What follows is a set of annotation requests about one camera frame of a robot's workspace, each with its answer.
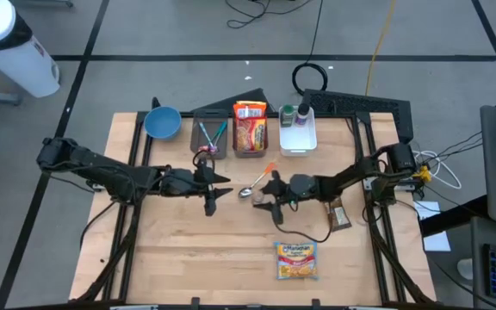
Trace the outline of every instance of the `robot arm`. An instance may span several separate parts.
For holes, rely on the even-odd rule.
[[[379,157],[384,153],[387,154],[389,164],[381,171]],[[376,202],[392,203],[395,185],[401,179],[410,177],[415,170],[416,163],[411,147],[398,143],[380,148],[333,177],[293,175],[290,184],[286,184],[279,173],[273,171],[273,179],[261,190],[265,195],[273,195],[275,202],[254,204],[253,207],[270,211],[273,221],[282,224],[281,205],[312,199],[332,202],[342,195],[344,189],[362,180],[369,183]]]
[[[207,167],[200,156],[195,172],[167,166],[132,167],[79,146],[73,139],[46,138],[37,158],[45,172],[72,172],[106,188],[113,200],[127,205],[141,203],[146,195],[166,197],[204,196],[206,216],[215,212],[215,200],[233,189],[213,189],[230,180]]]

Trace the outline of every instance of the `white trash can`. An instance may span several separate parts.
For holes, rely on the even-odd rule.
[[[59,67],[9,0],[0,0],[0,71],[34,97],[60,87]]]

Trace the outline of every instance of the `concrete floor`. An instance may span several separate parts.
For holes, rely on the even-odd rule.
[[[76,0],[60,3],[16,1],[15,6],[42,45],[59,61],[61,89],[47,98],[25,96],[19,107],[0,105],[0,285],[18,233],[40,177],[35,158],[41,141],[53,136],[102,3]],[[253,3],[231,0],[256,13]],[[295,3],[274,0],[270,9],[283,11]],[[496,34],[496,1],[481,0]],[[363,54],[375,49],[388,1],[325,0],[315,54]],[[228,19],[243,19],[223,1],[109,0],[94,55],[241,55],[306,54],[311,47],[319,8],[313,1],[290,15],[267,15],[240,30]],[[492,44],[470,0],[399,0],[381,54],[489,55]],[[90,61],[77,93],[65,136],[102,152],[115,112],[147,110],[157,96],[164,105],[191,110],[261,87],[279,107],[299,102],[290,74],[300,61]],[[379,61],[370,95],[408,100],[412,104],[415,140],[422,149],[441,151],[480,130],[479,107],[496,104],[496,61]],[[318,61],[327,69],[329,90],[363,94],[368,61]],[[301,71],[300,84],[319,88],[320,76]],[[17,90],[0,78],[0,90]],[[485,193],[481,149],[449,158],[462,190],[441,183],[431,187],[456,202]],[[452,205],[433,193],[442,209]],[[7,307],[59,303],[67,300],[78,259],[78,239],[86,223],[91,197],[67,184],[51,181],[12,288]],[[452,252],[429,253],[459,281],[456,262],[470,257],[468,227],[448,232]],[[460,290],[431,263],[440,301],[472,306]]]

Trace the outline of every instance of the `metal spoon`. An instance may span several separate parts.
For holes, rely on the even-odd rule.
[[[244,198],[248,198],[251,196],[252,194],[252,189],[254,188],[254,186],[256,186],[256,184],[261,181],[261,179],[263,179],[265,177],[265,175],[267,175],[268,173],[270,173],[273,169],[276,168],[276,164],[274,163],[271,163],[267,166],[267,168],[265,168],[265,171],[262,173],[261,176],[259,176],[256,181],[254,181],[254,183],[252,183],[250,185],[250,187],[247,187],[247,188],[243,188],[239,191],[239,198],[240,199],[244,199]]]

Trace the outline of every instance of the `clear plastic container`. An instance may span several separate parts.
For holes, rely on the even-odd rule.
[[[290,127],[281,127],[279,125],[279,140],[283,156],[309,156],[317,148],[315,113],[313,109],[309,109],[306,123],[303,126],[293,124]]]

